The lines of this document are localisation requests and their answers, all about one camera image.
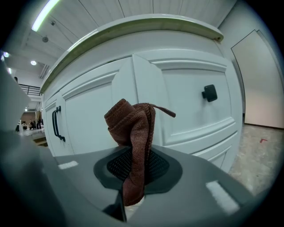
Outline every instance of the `brown cloth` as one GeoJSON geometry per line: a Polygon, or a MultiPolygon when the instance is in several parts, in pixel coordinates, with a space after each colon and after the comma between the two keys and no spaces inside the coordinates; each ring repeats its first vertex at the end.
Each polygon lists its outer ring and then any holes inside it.
{"type": "Polygon", "coordinates": [[[144,196],[145,166],[152,145],[155,108],[175,117],[170,110],[149,103],[131,105],[121,99],[105,115],[108,130],[118,145],[132,146],[132,166],[123,183],[124,206],[138,203],[144,196]]]}

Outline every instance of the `black drawer knob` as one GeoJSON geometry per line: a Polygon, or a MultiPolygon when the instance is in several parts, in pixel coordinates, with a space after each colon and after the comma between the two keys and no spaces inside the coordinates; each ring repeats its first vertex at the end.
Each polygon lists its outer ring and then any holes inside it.
{"type": "Polygon", "coordinates": [[[218,97],[215,86],[213,84],[205,86],[204,91],[202,92],[202,96],[209,102],[216,100],[218,97]]]}

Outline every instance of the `cabinet door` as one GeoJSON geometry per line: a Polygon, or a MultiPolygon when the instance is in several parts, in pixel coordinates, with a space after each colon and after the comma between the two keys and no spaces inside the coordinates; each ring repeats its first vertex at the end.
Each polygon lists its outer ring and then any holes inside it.
{"type": "Polygon", "coordinates": [[[70,145],[70,140],[66,131],[66,122],[64,115],[65,108],[63,99],[59,93],[52,96],[47,100],[43,107],[43,120],[44,120],[44,131],[47,138],[48,147],[53,156],[63,156],[74,154],[72,147],[70,145]],[[56,121],[58,132],[61,136],[65,138],[65,141],[60,140],[59,137],[55,135],[54,125],[52,121],[52,113],[56,110],[57,107],[61,107],[61,111],[54,113],[56,114],[56,121]]]}
{"type": "Polygon", "coordinates": [[[67,130],[74,153],[117,146],[104,115],[120,99],[137,103],[131,58],[121,59],[80,76],[60,91],[65,102],[67,130]]]}
{"type": "Polygon", "coordinates": [[[236,74],[228,60],[200,51],[167,49],[134,54],[133,62],[138,101],[176,113],[171,118],[157,110],[154,144],[197,154],[240,129],[241,95],[239,85],[232,83],[236,74]],[[214,85],[217,100],[203,98],[207,85],[214,85]]]}

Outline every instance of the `cabinet countertop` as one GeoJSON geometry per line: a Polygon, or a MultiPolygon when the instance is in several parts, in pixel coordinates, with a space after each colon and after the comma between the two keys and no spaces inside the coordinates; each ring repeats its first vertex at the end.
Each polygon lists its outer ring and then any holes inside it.
{"type": "Polygon", "coordinates": [[[189,17],[169,14],[144,14],[122,18],[100,26],[79,39],[65,51],[49,70],[41,85],[40,92],[44,93],[54,78],[86,51],[122,35],[151,30],[183,31],[219,42],[223,39],[222,33],[217,28],[189,17]]]}

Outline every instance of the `ceiling light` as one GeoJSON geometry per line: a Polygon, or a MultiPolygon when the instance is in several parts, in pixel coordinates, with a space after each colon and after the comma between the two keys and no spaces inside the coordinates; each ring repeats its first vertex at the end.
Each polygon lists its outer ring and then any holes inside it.
{"type": "Polygon", "coordinates": [[[3,55],[4,55],[4,57],[6,57],[6,58],[9,57],[9,53],[7,53],[7,52],[4,52],[3,55]]]}
{"type": "Polygon", "coordinates": [[[49,2],[42,9],[38,17],[36,18],[34,25],[32,26],[32,30],[37,31],[43,22],[44,18],[51,11],[51,9],[56,5],[59,0],[49,0],[49,2]]]}

